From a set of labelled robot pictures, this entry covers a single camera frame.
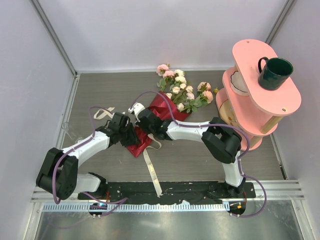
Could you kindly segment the red wrapping paper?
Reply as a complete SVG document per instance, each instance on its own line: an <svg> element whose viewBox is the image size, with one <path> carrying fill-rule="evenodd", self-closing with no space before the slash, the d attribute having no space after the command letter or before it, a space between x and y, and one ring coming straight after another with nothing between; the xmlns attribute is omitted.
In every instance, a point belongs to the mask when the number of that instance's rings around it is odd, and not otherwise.
<svg viewBox="0 0 320 240"><path fill-rule="evenodd" d="M191 115L191 112L187 113L185 110L182 112L179 111L178 107L173 103L173 101L161 91L156 94L155 98L146 109L151 110L163 121L172 120L170 109L174 119L177 121L184 121ZM148 138L148 134L145 133L136 123L134 129L140 140L140 143L137 145L128 146L127 149L134 157L137 158L144 151L144 149L151 144L152 140Z"/></svg>

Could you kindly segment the cream printed ribbon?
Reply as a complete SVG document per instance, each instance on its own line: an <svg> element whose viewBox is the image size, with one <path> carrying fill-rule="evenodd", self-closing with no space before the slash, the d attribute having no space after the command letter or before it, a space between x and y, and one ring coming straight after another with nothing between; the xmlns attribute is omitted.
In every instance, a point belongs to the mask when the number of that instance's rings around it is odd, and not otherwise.
<svg viewBox="0 0 320 240"><path fill-rule="evenodd" d="M103 109L103 108L100 108L94 115L93 115L93 118L95 120L101 120L103 119L104 117L108 116L110 118L113 117L114 113L112 113L111 111L114 110L115 108L114 107L109 107L107 109ZM155 189L155 192L156 192L156 195L157 197L159 198L161 195L162 195L162 188L161 188L161 185L160 185L160 182L158 180L158 177L157 177L157 174L156 174L156 171L155 171L155 168L152 164L152 161L150 159L150 156L147 152L147 149L154 149L154 150L159 150L161 147L162 147L162 144L155 139L155 137L152 135L152 134L148 134L147 135L148 138L154 142L156 142L158 144L158 147L153 147L153 146L147 146L144 150L143 150L143 157L144 157L144 161L147 165L147 168L148 168L148 171L149 171L149 174L150 174L150 177L151 177L151 180L152 180L152 183L153 183L153 186L154 186L154 189Z"/></svg>

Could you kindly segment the pink rose flower bunch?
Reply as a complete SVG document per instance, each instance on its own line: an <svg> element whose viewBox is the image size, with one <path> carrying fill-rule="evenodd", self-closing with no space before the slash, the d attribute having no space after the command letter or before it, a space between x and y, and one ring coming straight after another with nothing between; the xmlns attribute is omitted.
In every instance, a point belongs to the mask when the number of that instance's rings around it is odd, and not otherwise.
<svg viewBox="0 0 320 240"><path fill-rule="evenodd" d="M187 114L196 112L214 100L212 87L208 82L201 82L196 89L188 84L185 72L180 69L171 70L169 64L160 64L156 73L161 77L157 86L180 112Z"/></svg>

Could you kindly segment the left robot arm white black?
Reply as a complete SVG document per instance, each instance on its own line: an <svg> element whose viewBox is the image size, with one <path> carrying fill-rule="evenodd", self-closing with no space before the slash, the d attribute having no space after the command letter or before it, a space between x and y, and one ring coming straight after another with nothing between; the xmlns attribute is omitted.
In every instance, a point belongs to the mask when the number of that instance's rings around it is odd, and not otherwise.
<svg viewBox="0 0 320 240"><path fill-rule="evenodd" d="M106 179L93 172L79 174L78 169L89 158L117 143L124 147L139 143L129 116L119 112L79 143L64 149L51 148L36 178L36 186L51 193L56 204L72 194L105 196Z"/></svg>

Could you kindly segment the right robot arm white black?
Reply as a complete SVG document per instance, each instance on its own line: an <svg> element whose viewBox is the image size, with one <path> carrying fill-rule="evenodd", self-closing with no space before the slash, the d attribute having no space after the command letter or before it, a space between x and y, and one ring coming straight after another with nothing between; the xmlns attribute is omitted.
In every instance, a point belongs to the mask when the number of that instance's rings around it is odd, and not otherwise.
<svg viewBox="0 0 320 240"><path fill-rule="evenodd" d="M222 164L225 190L229 197L244 192L246 178L241 173L239 159L242 137L219 117L205 122L162 120L150 109L134 110L136 124L147 134L161 141L188 140L203 143L211 155Z"/></svg>

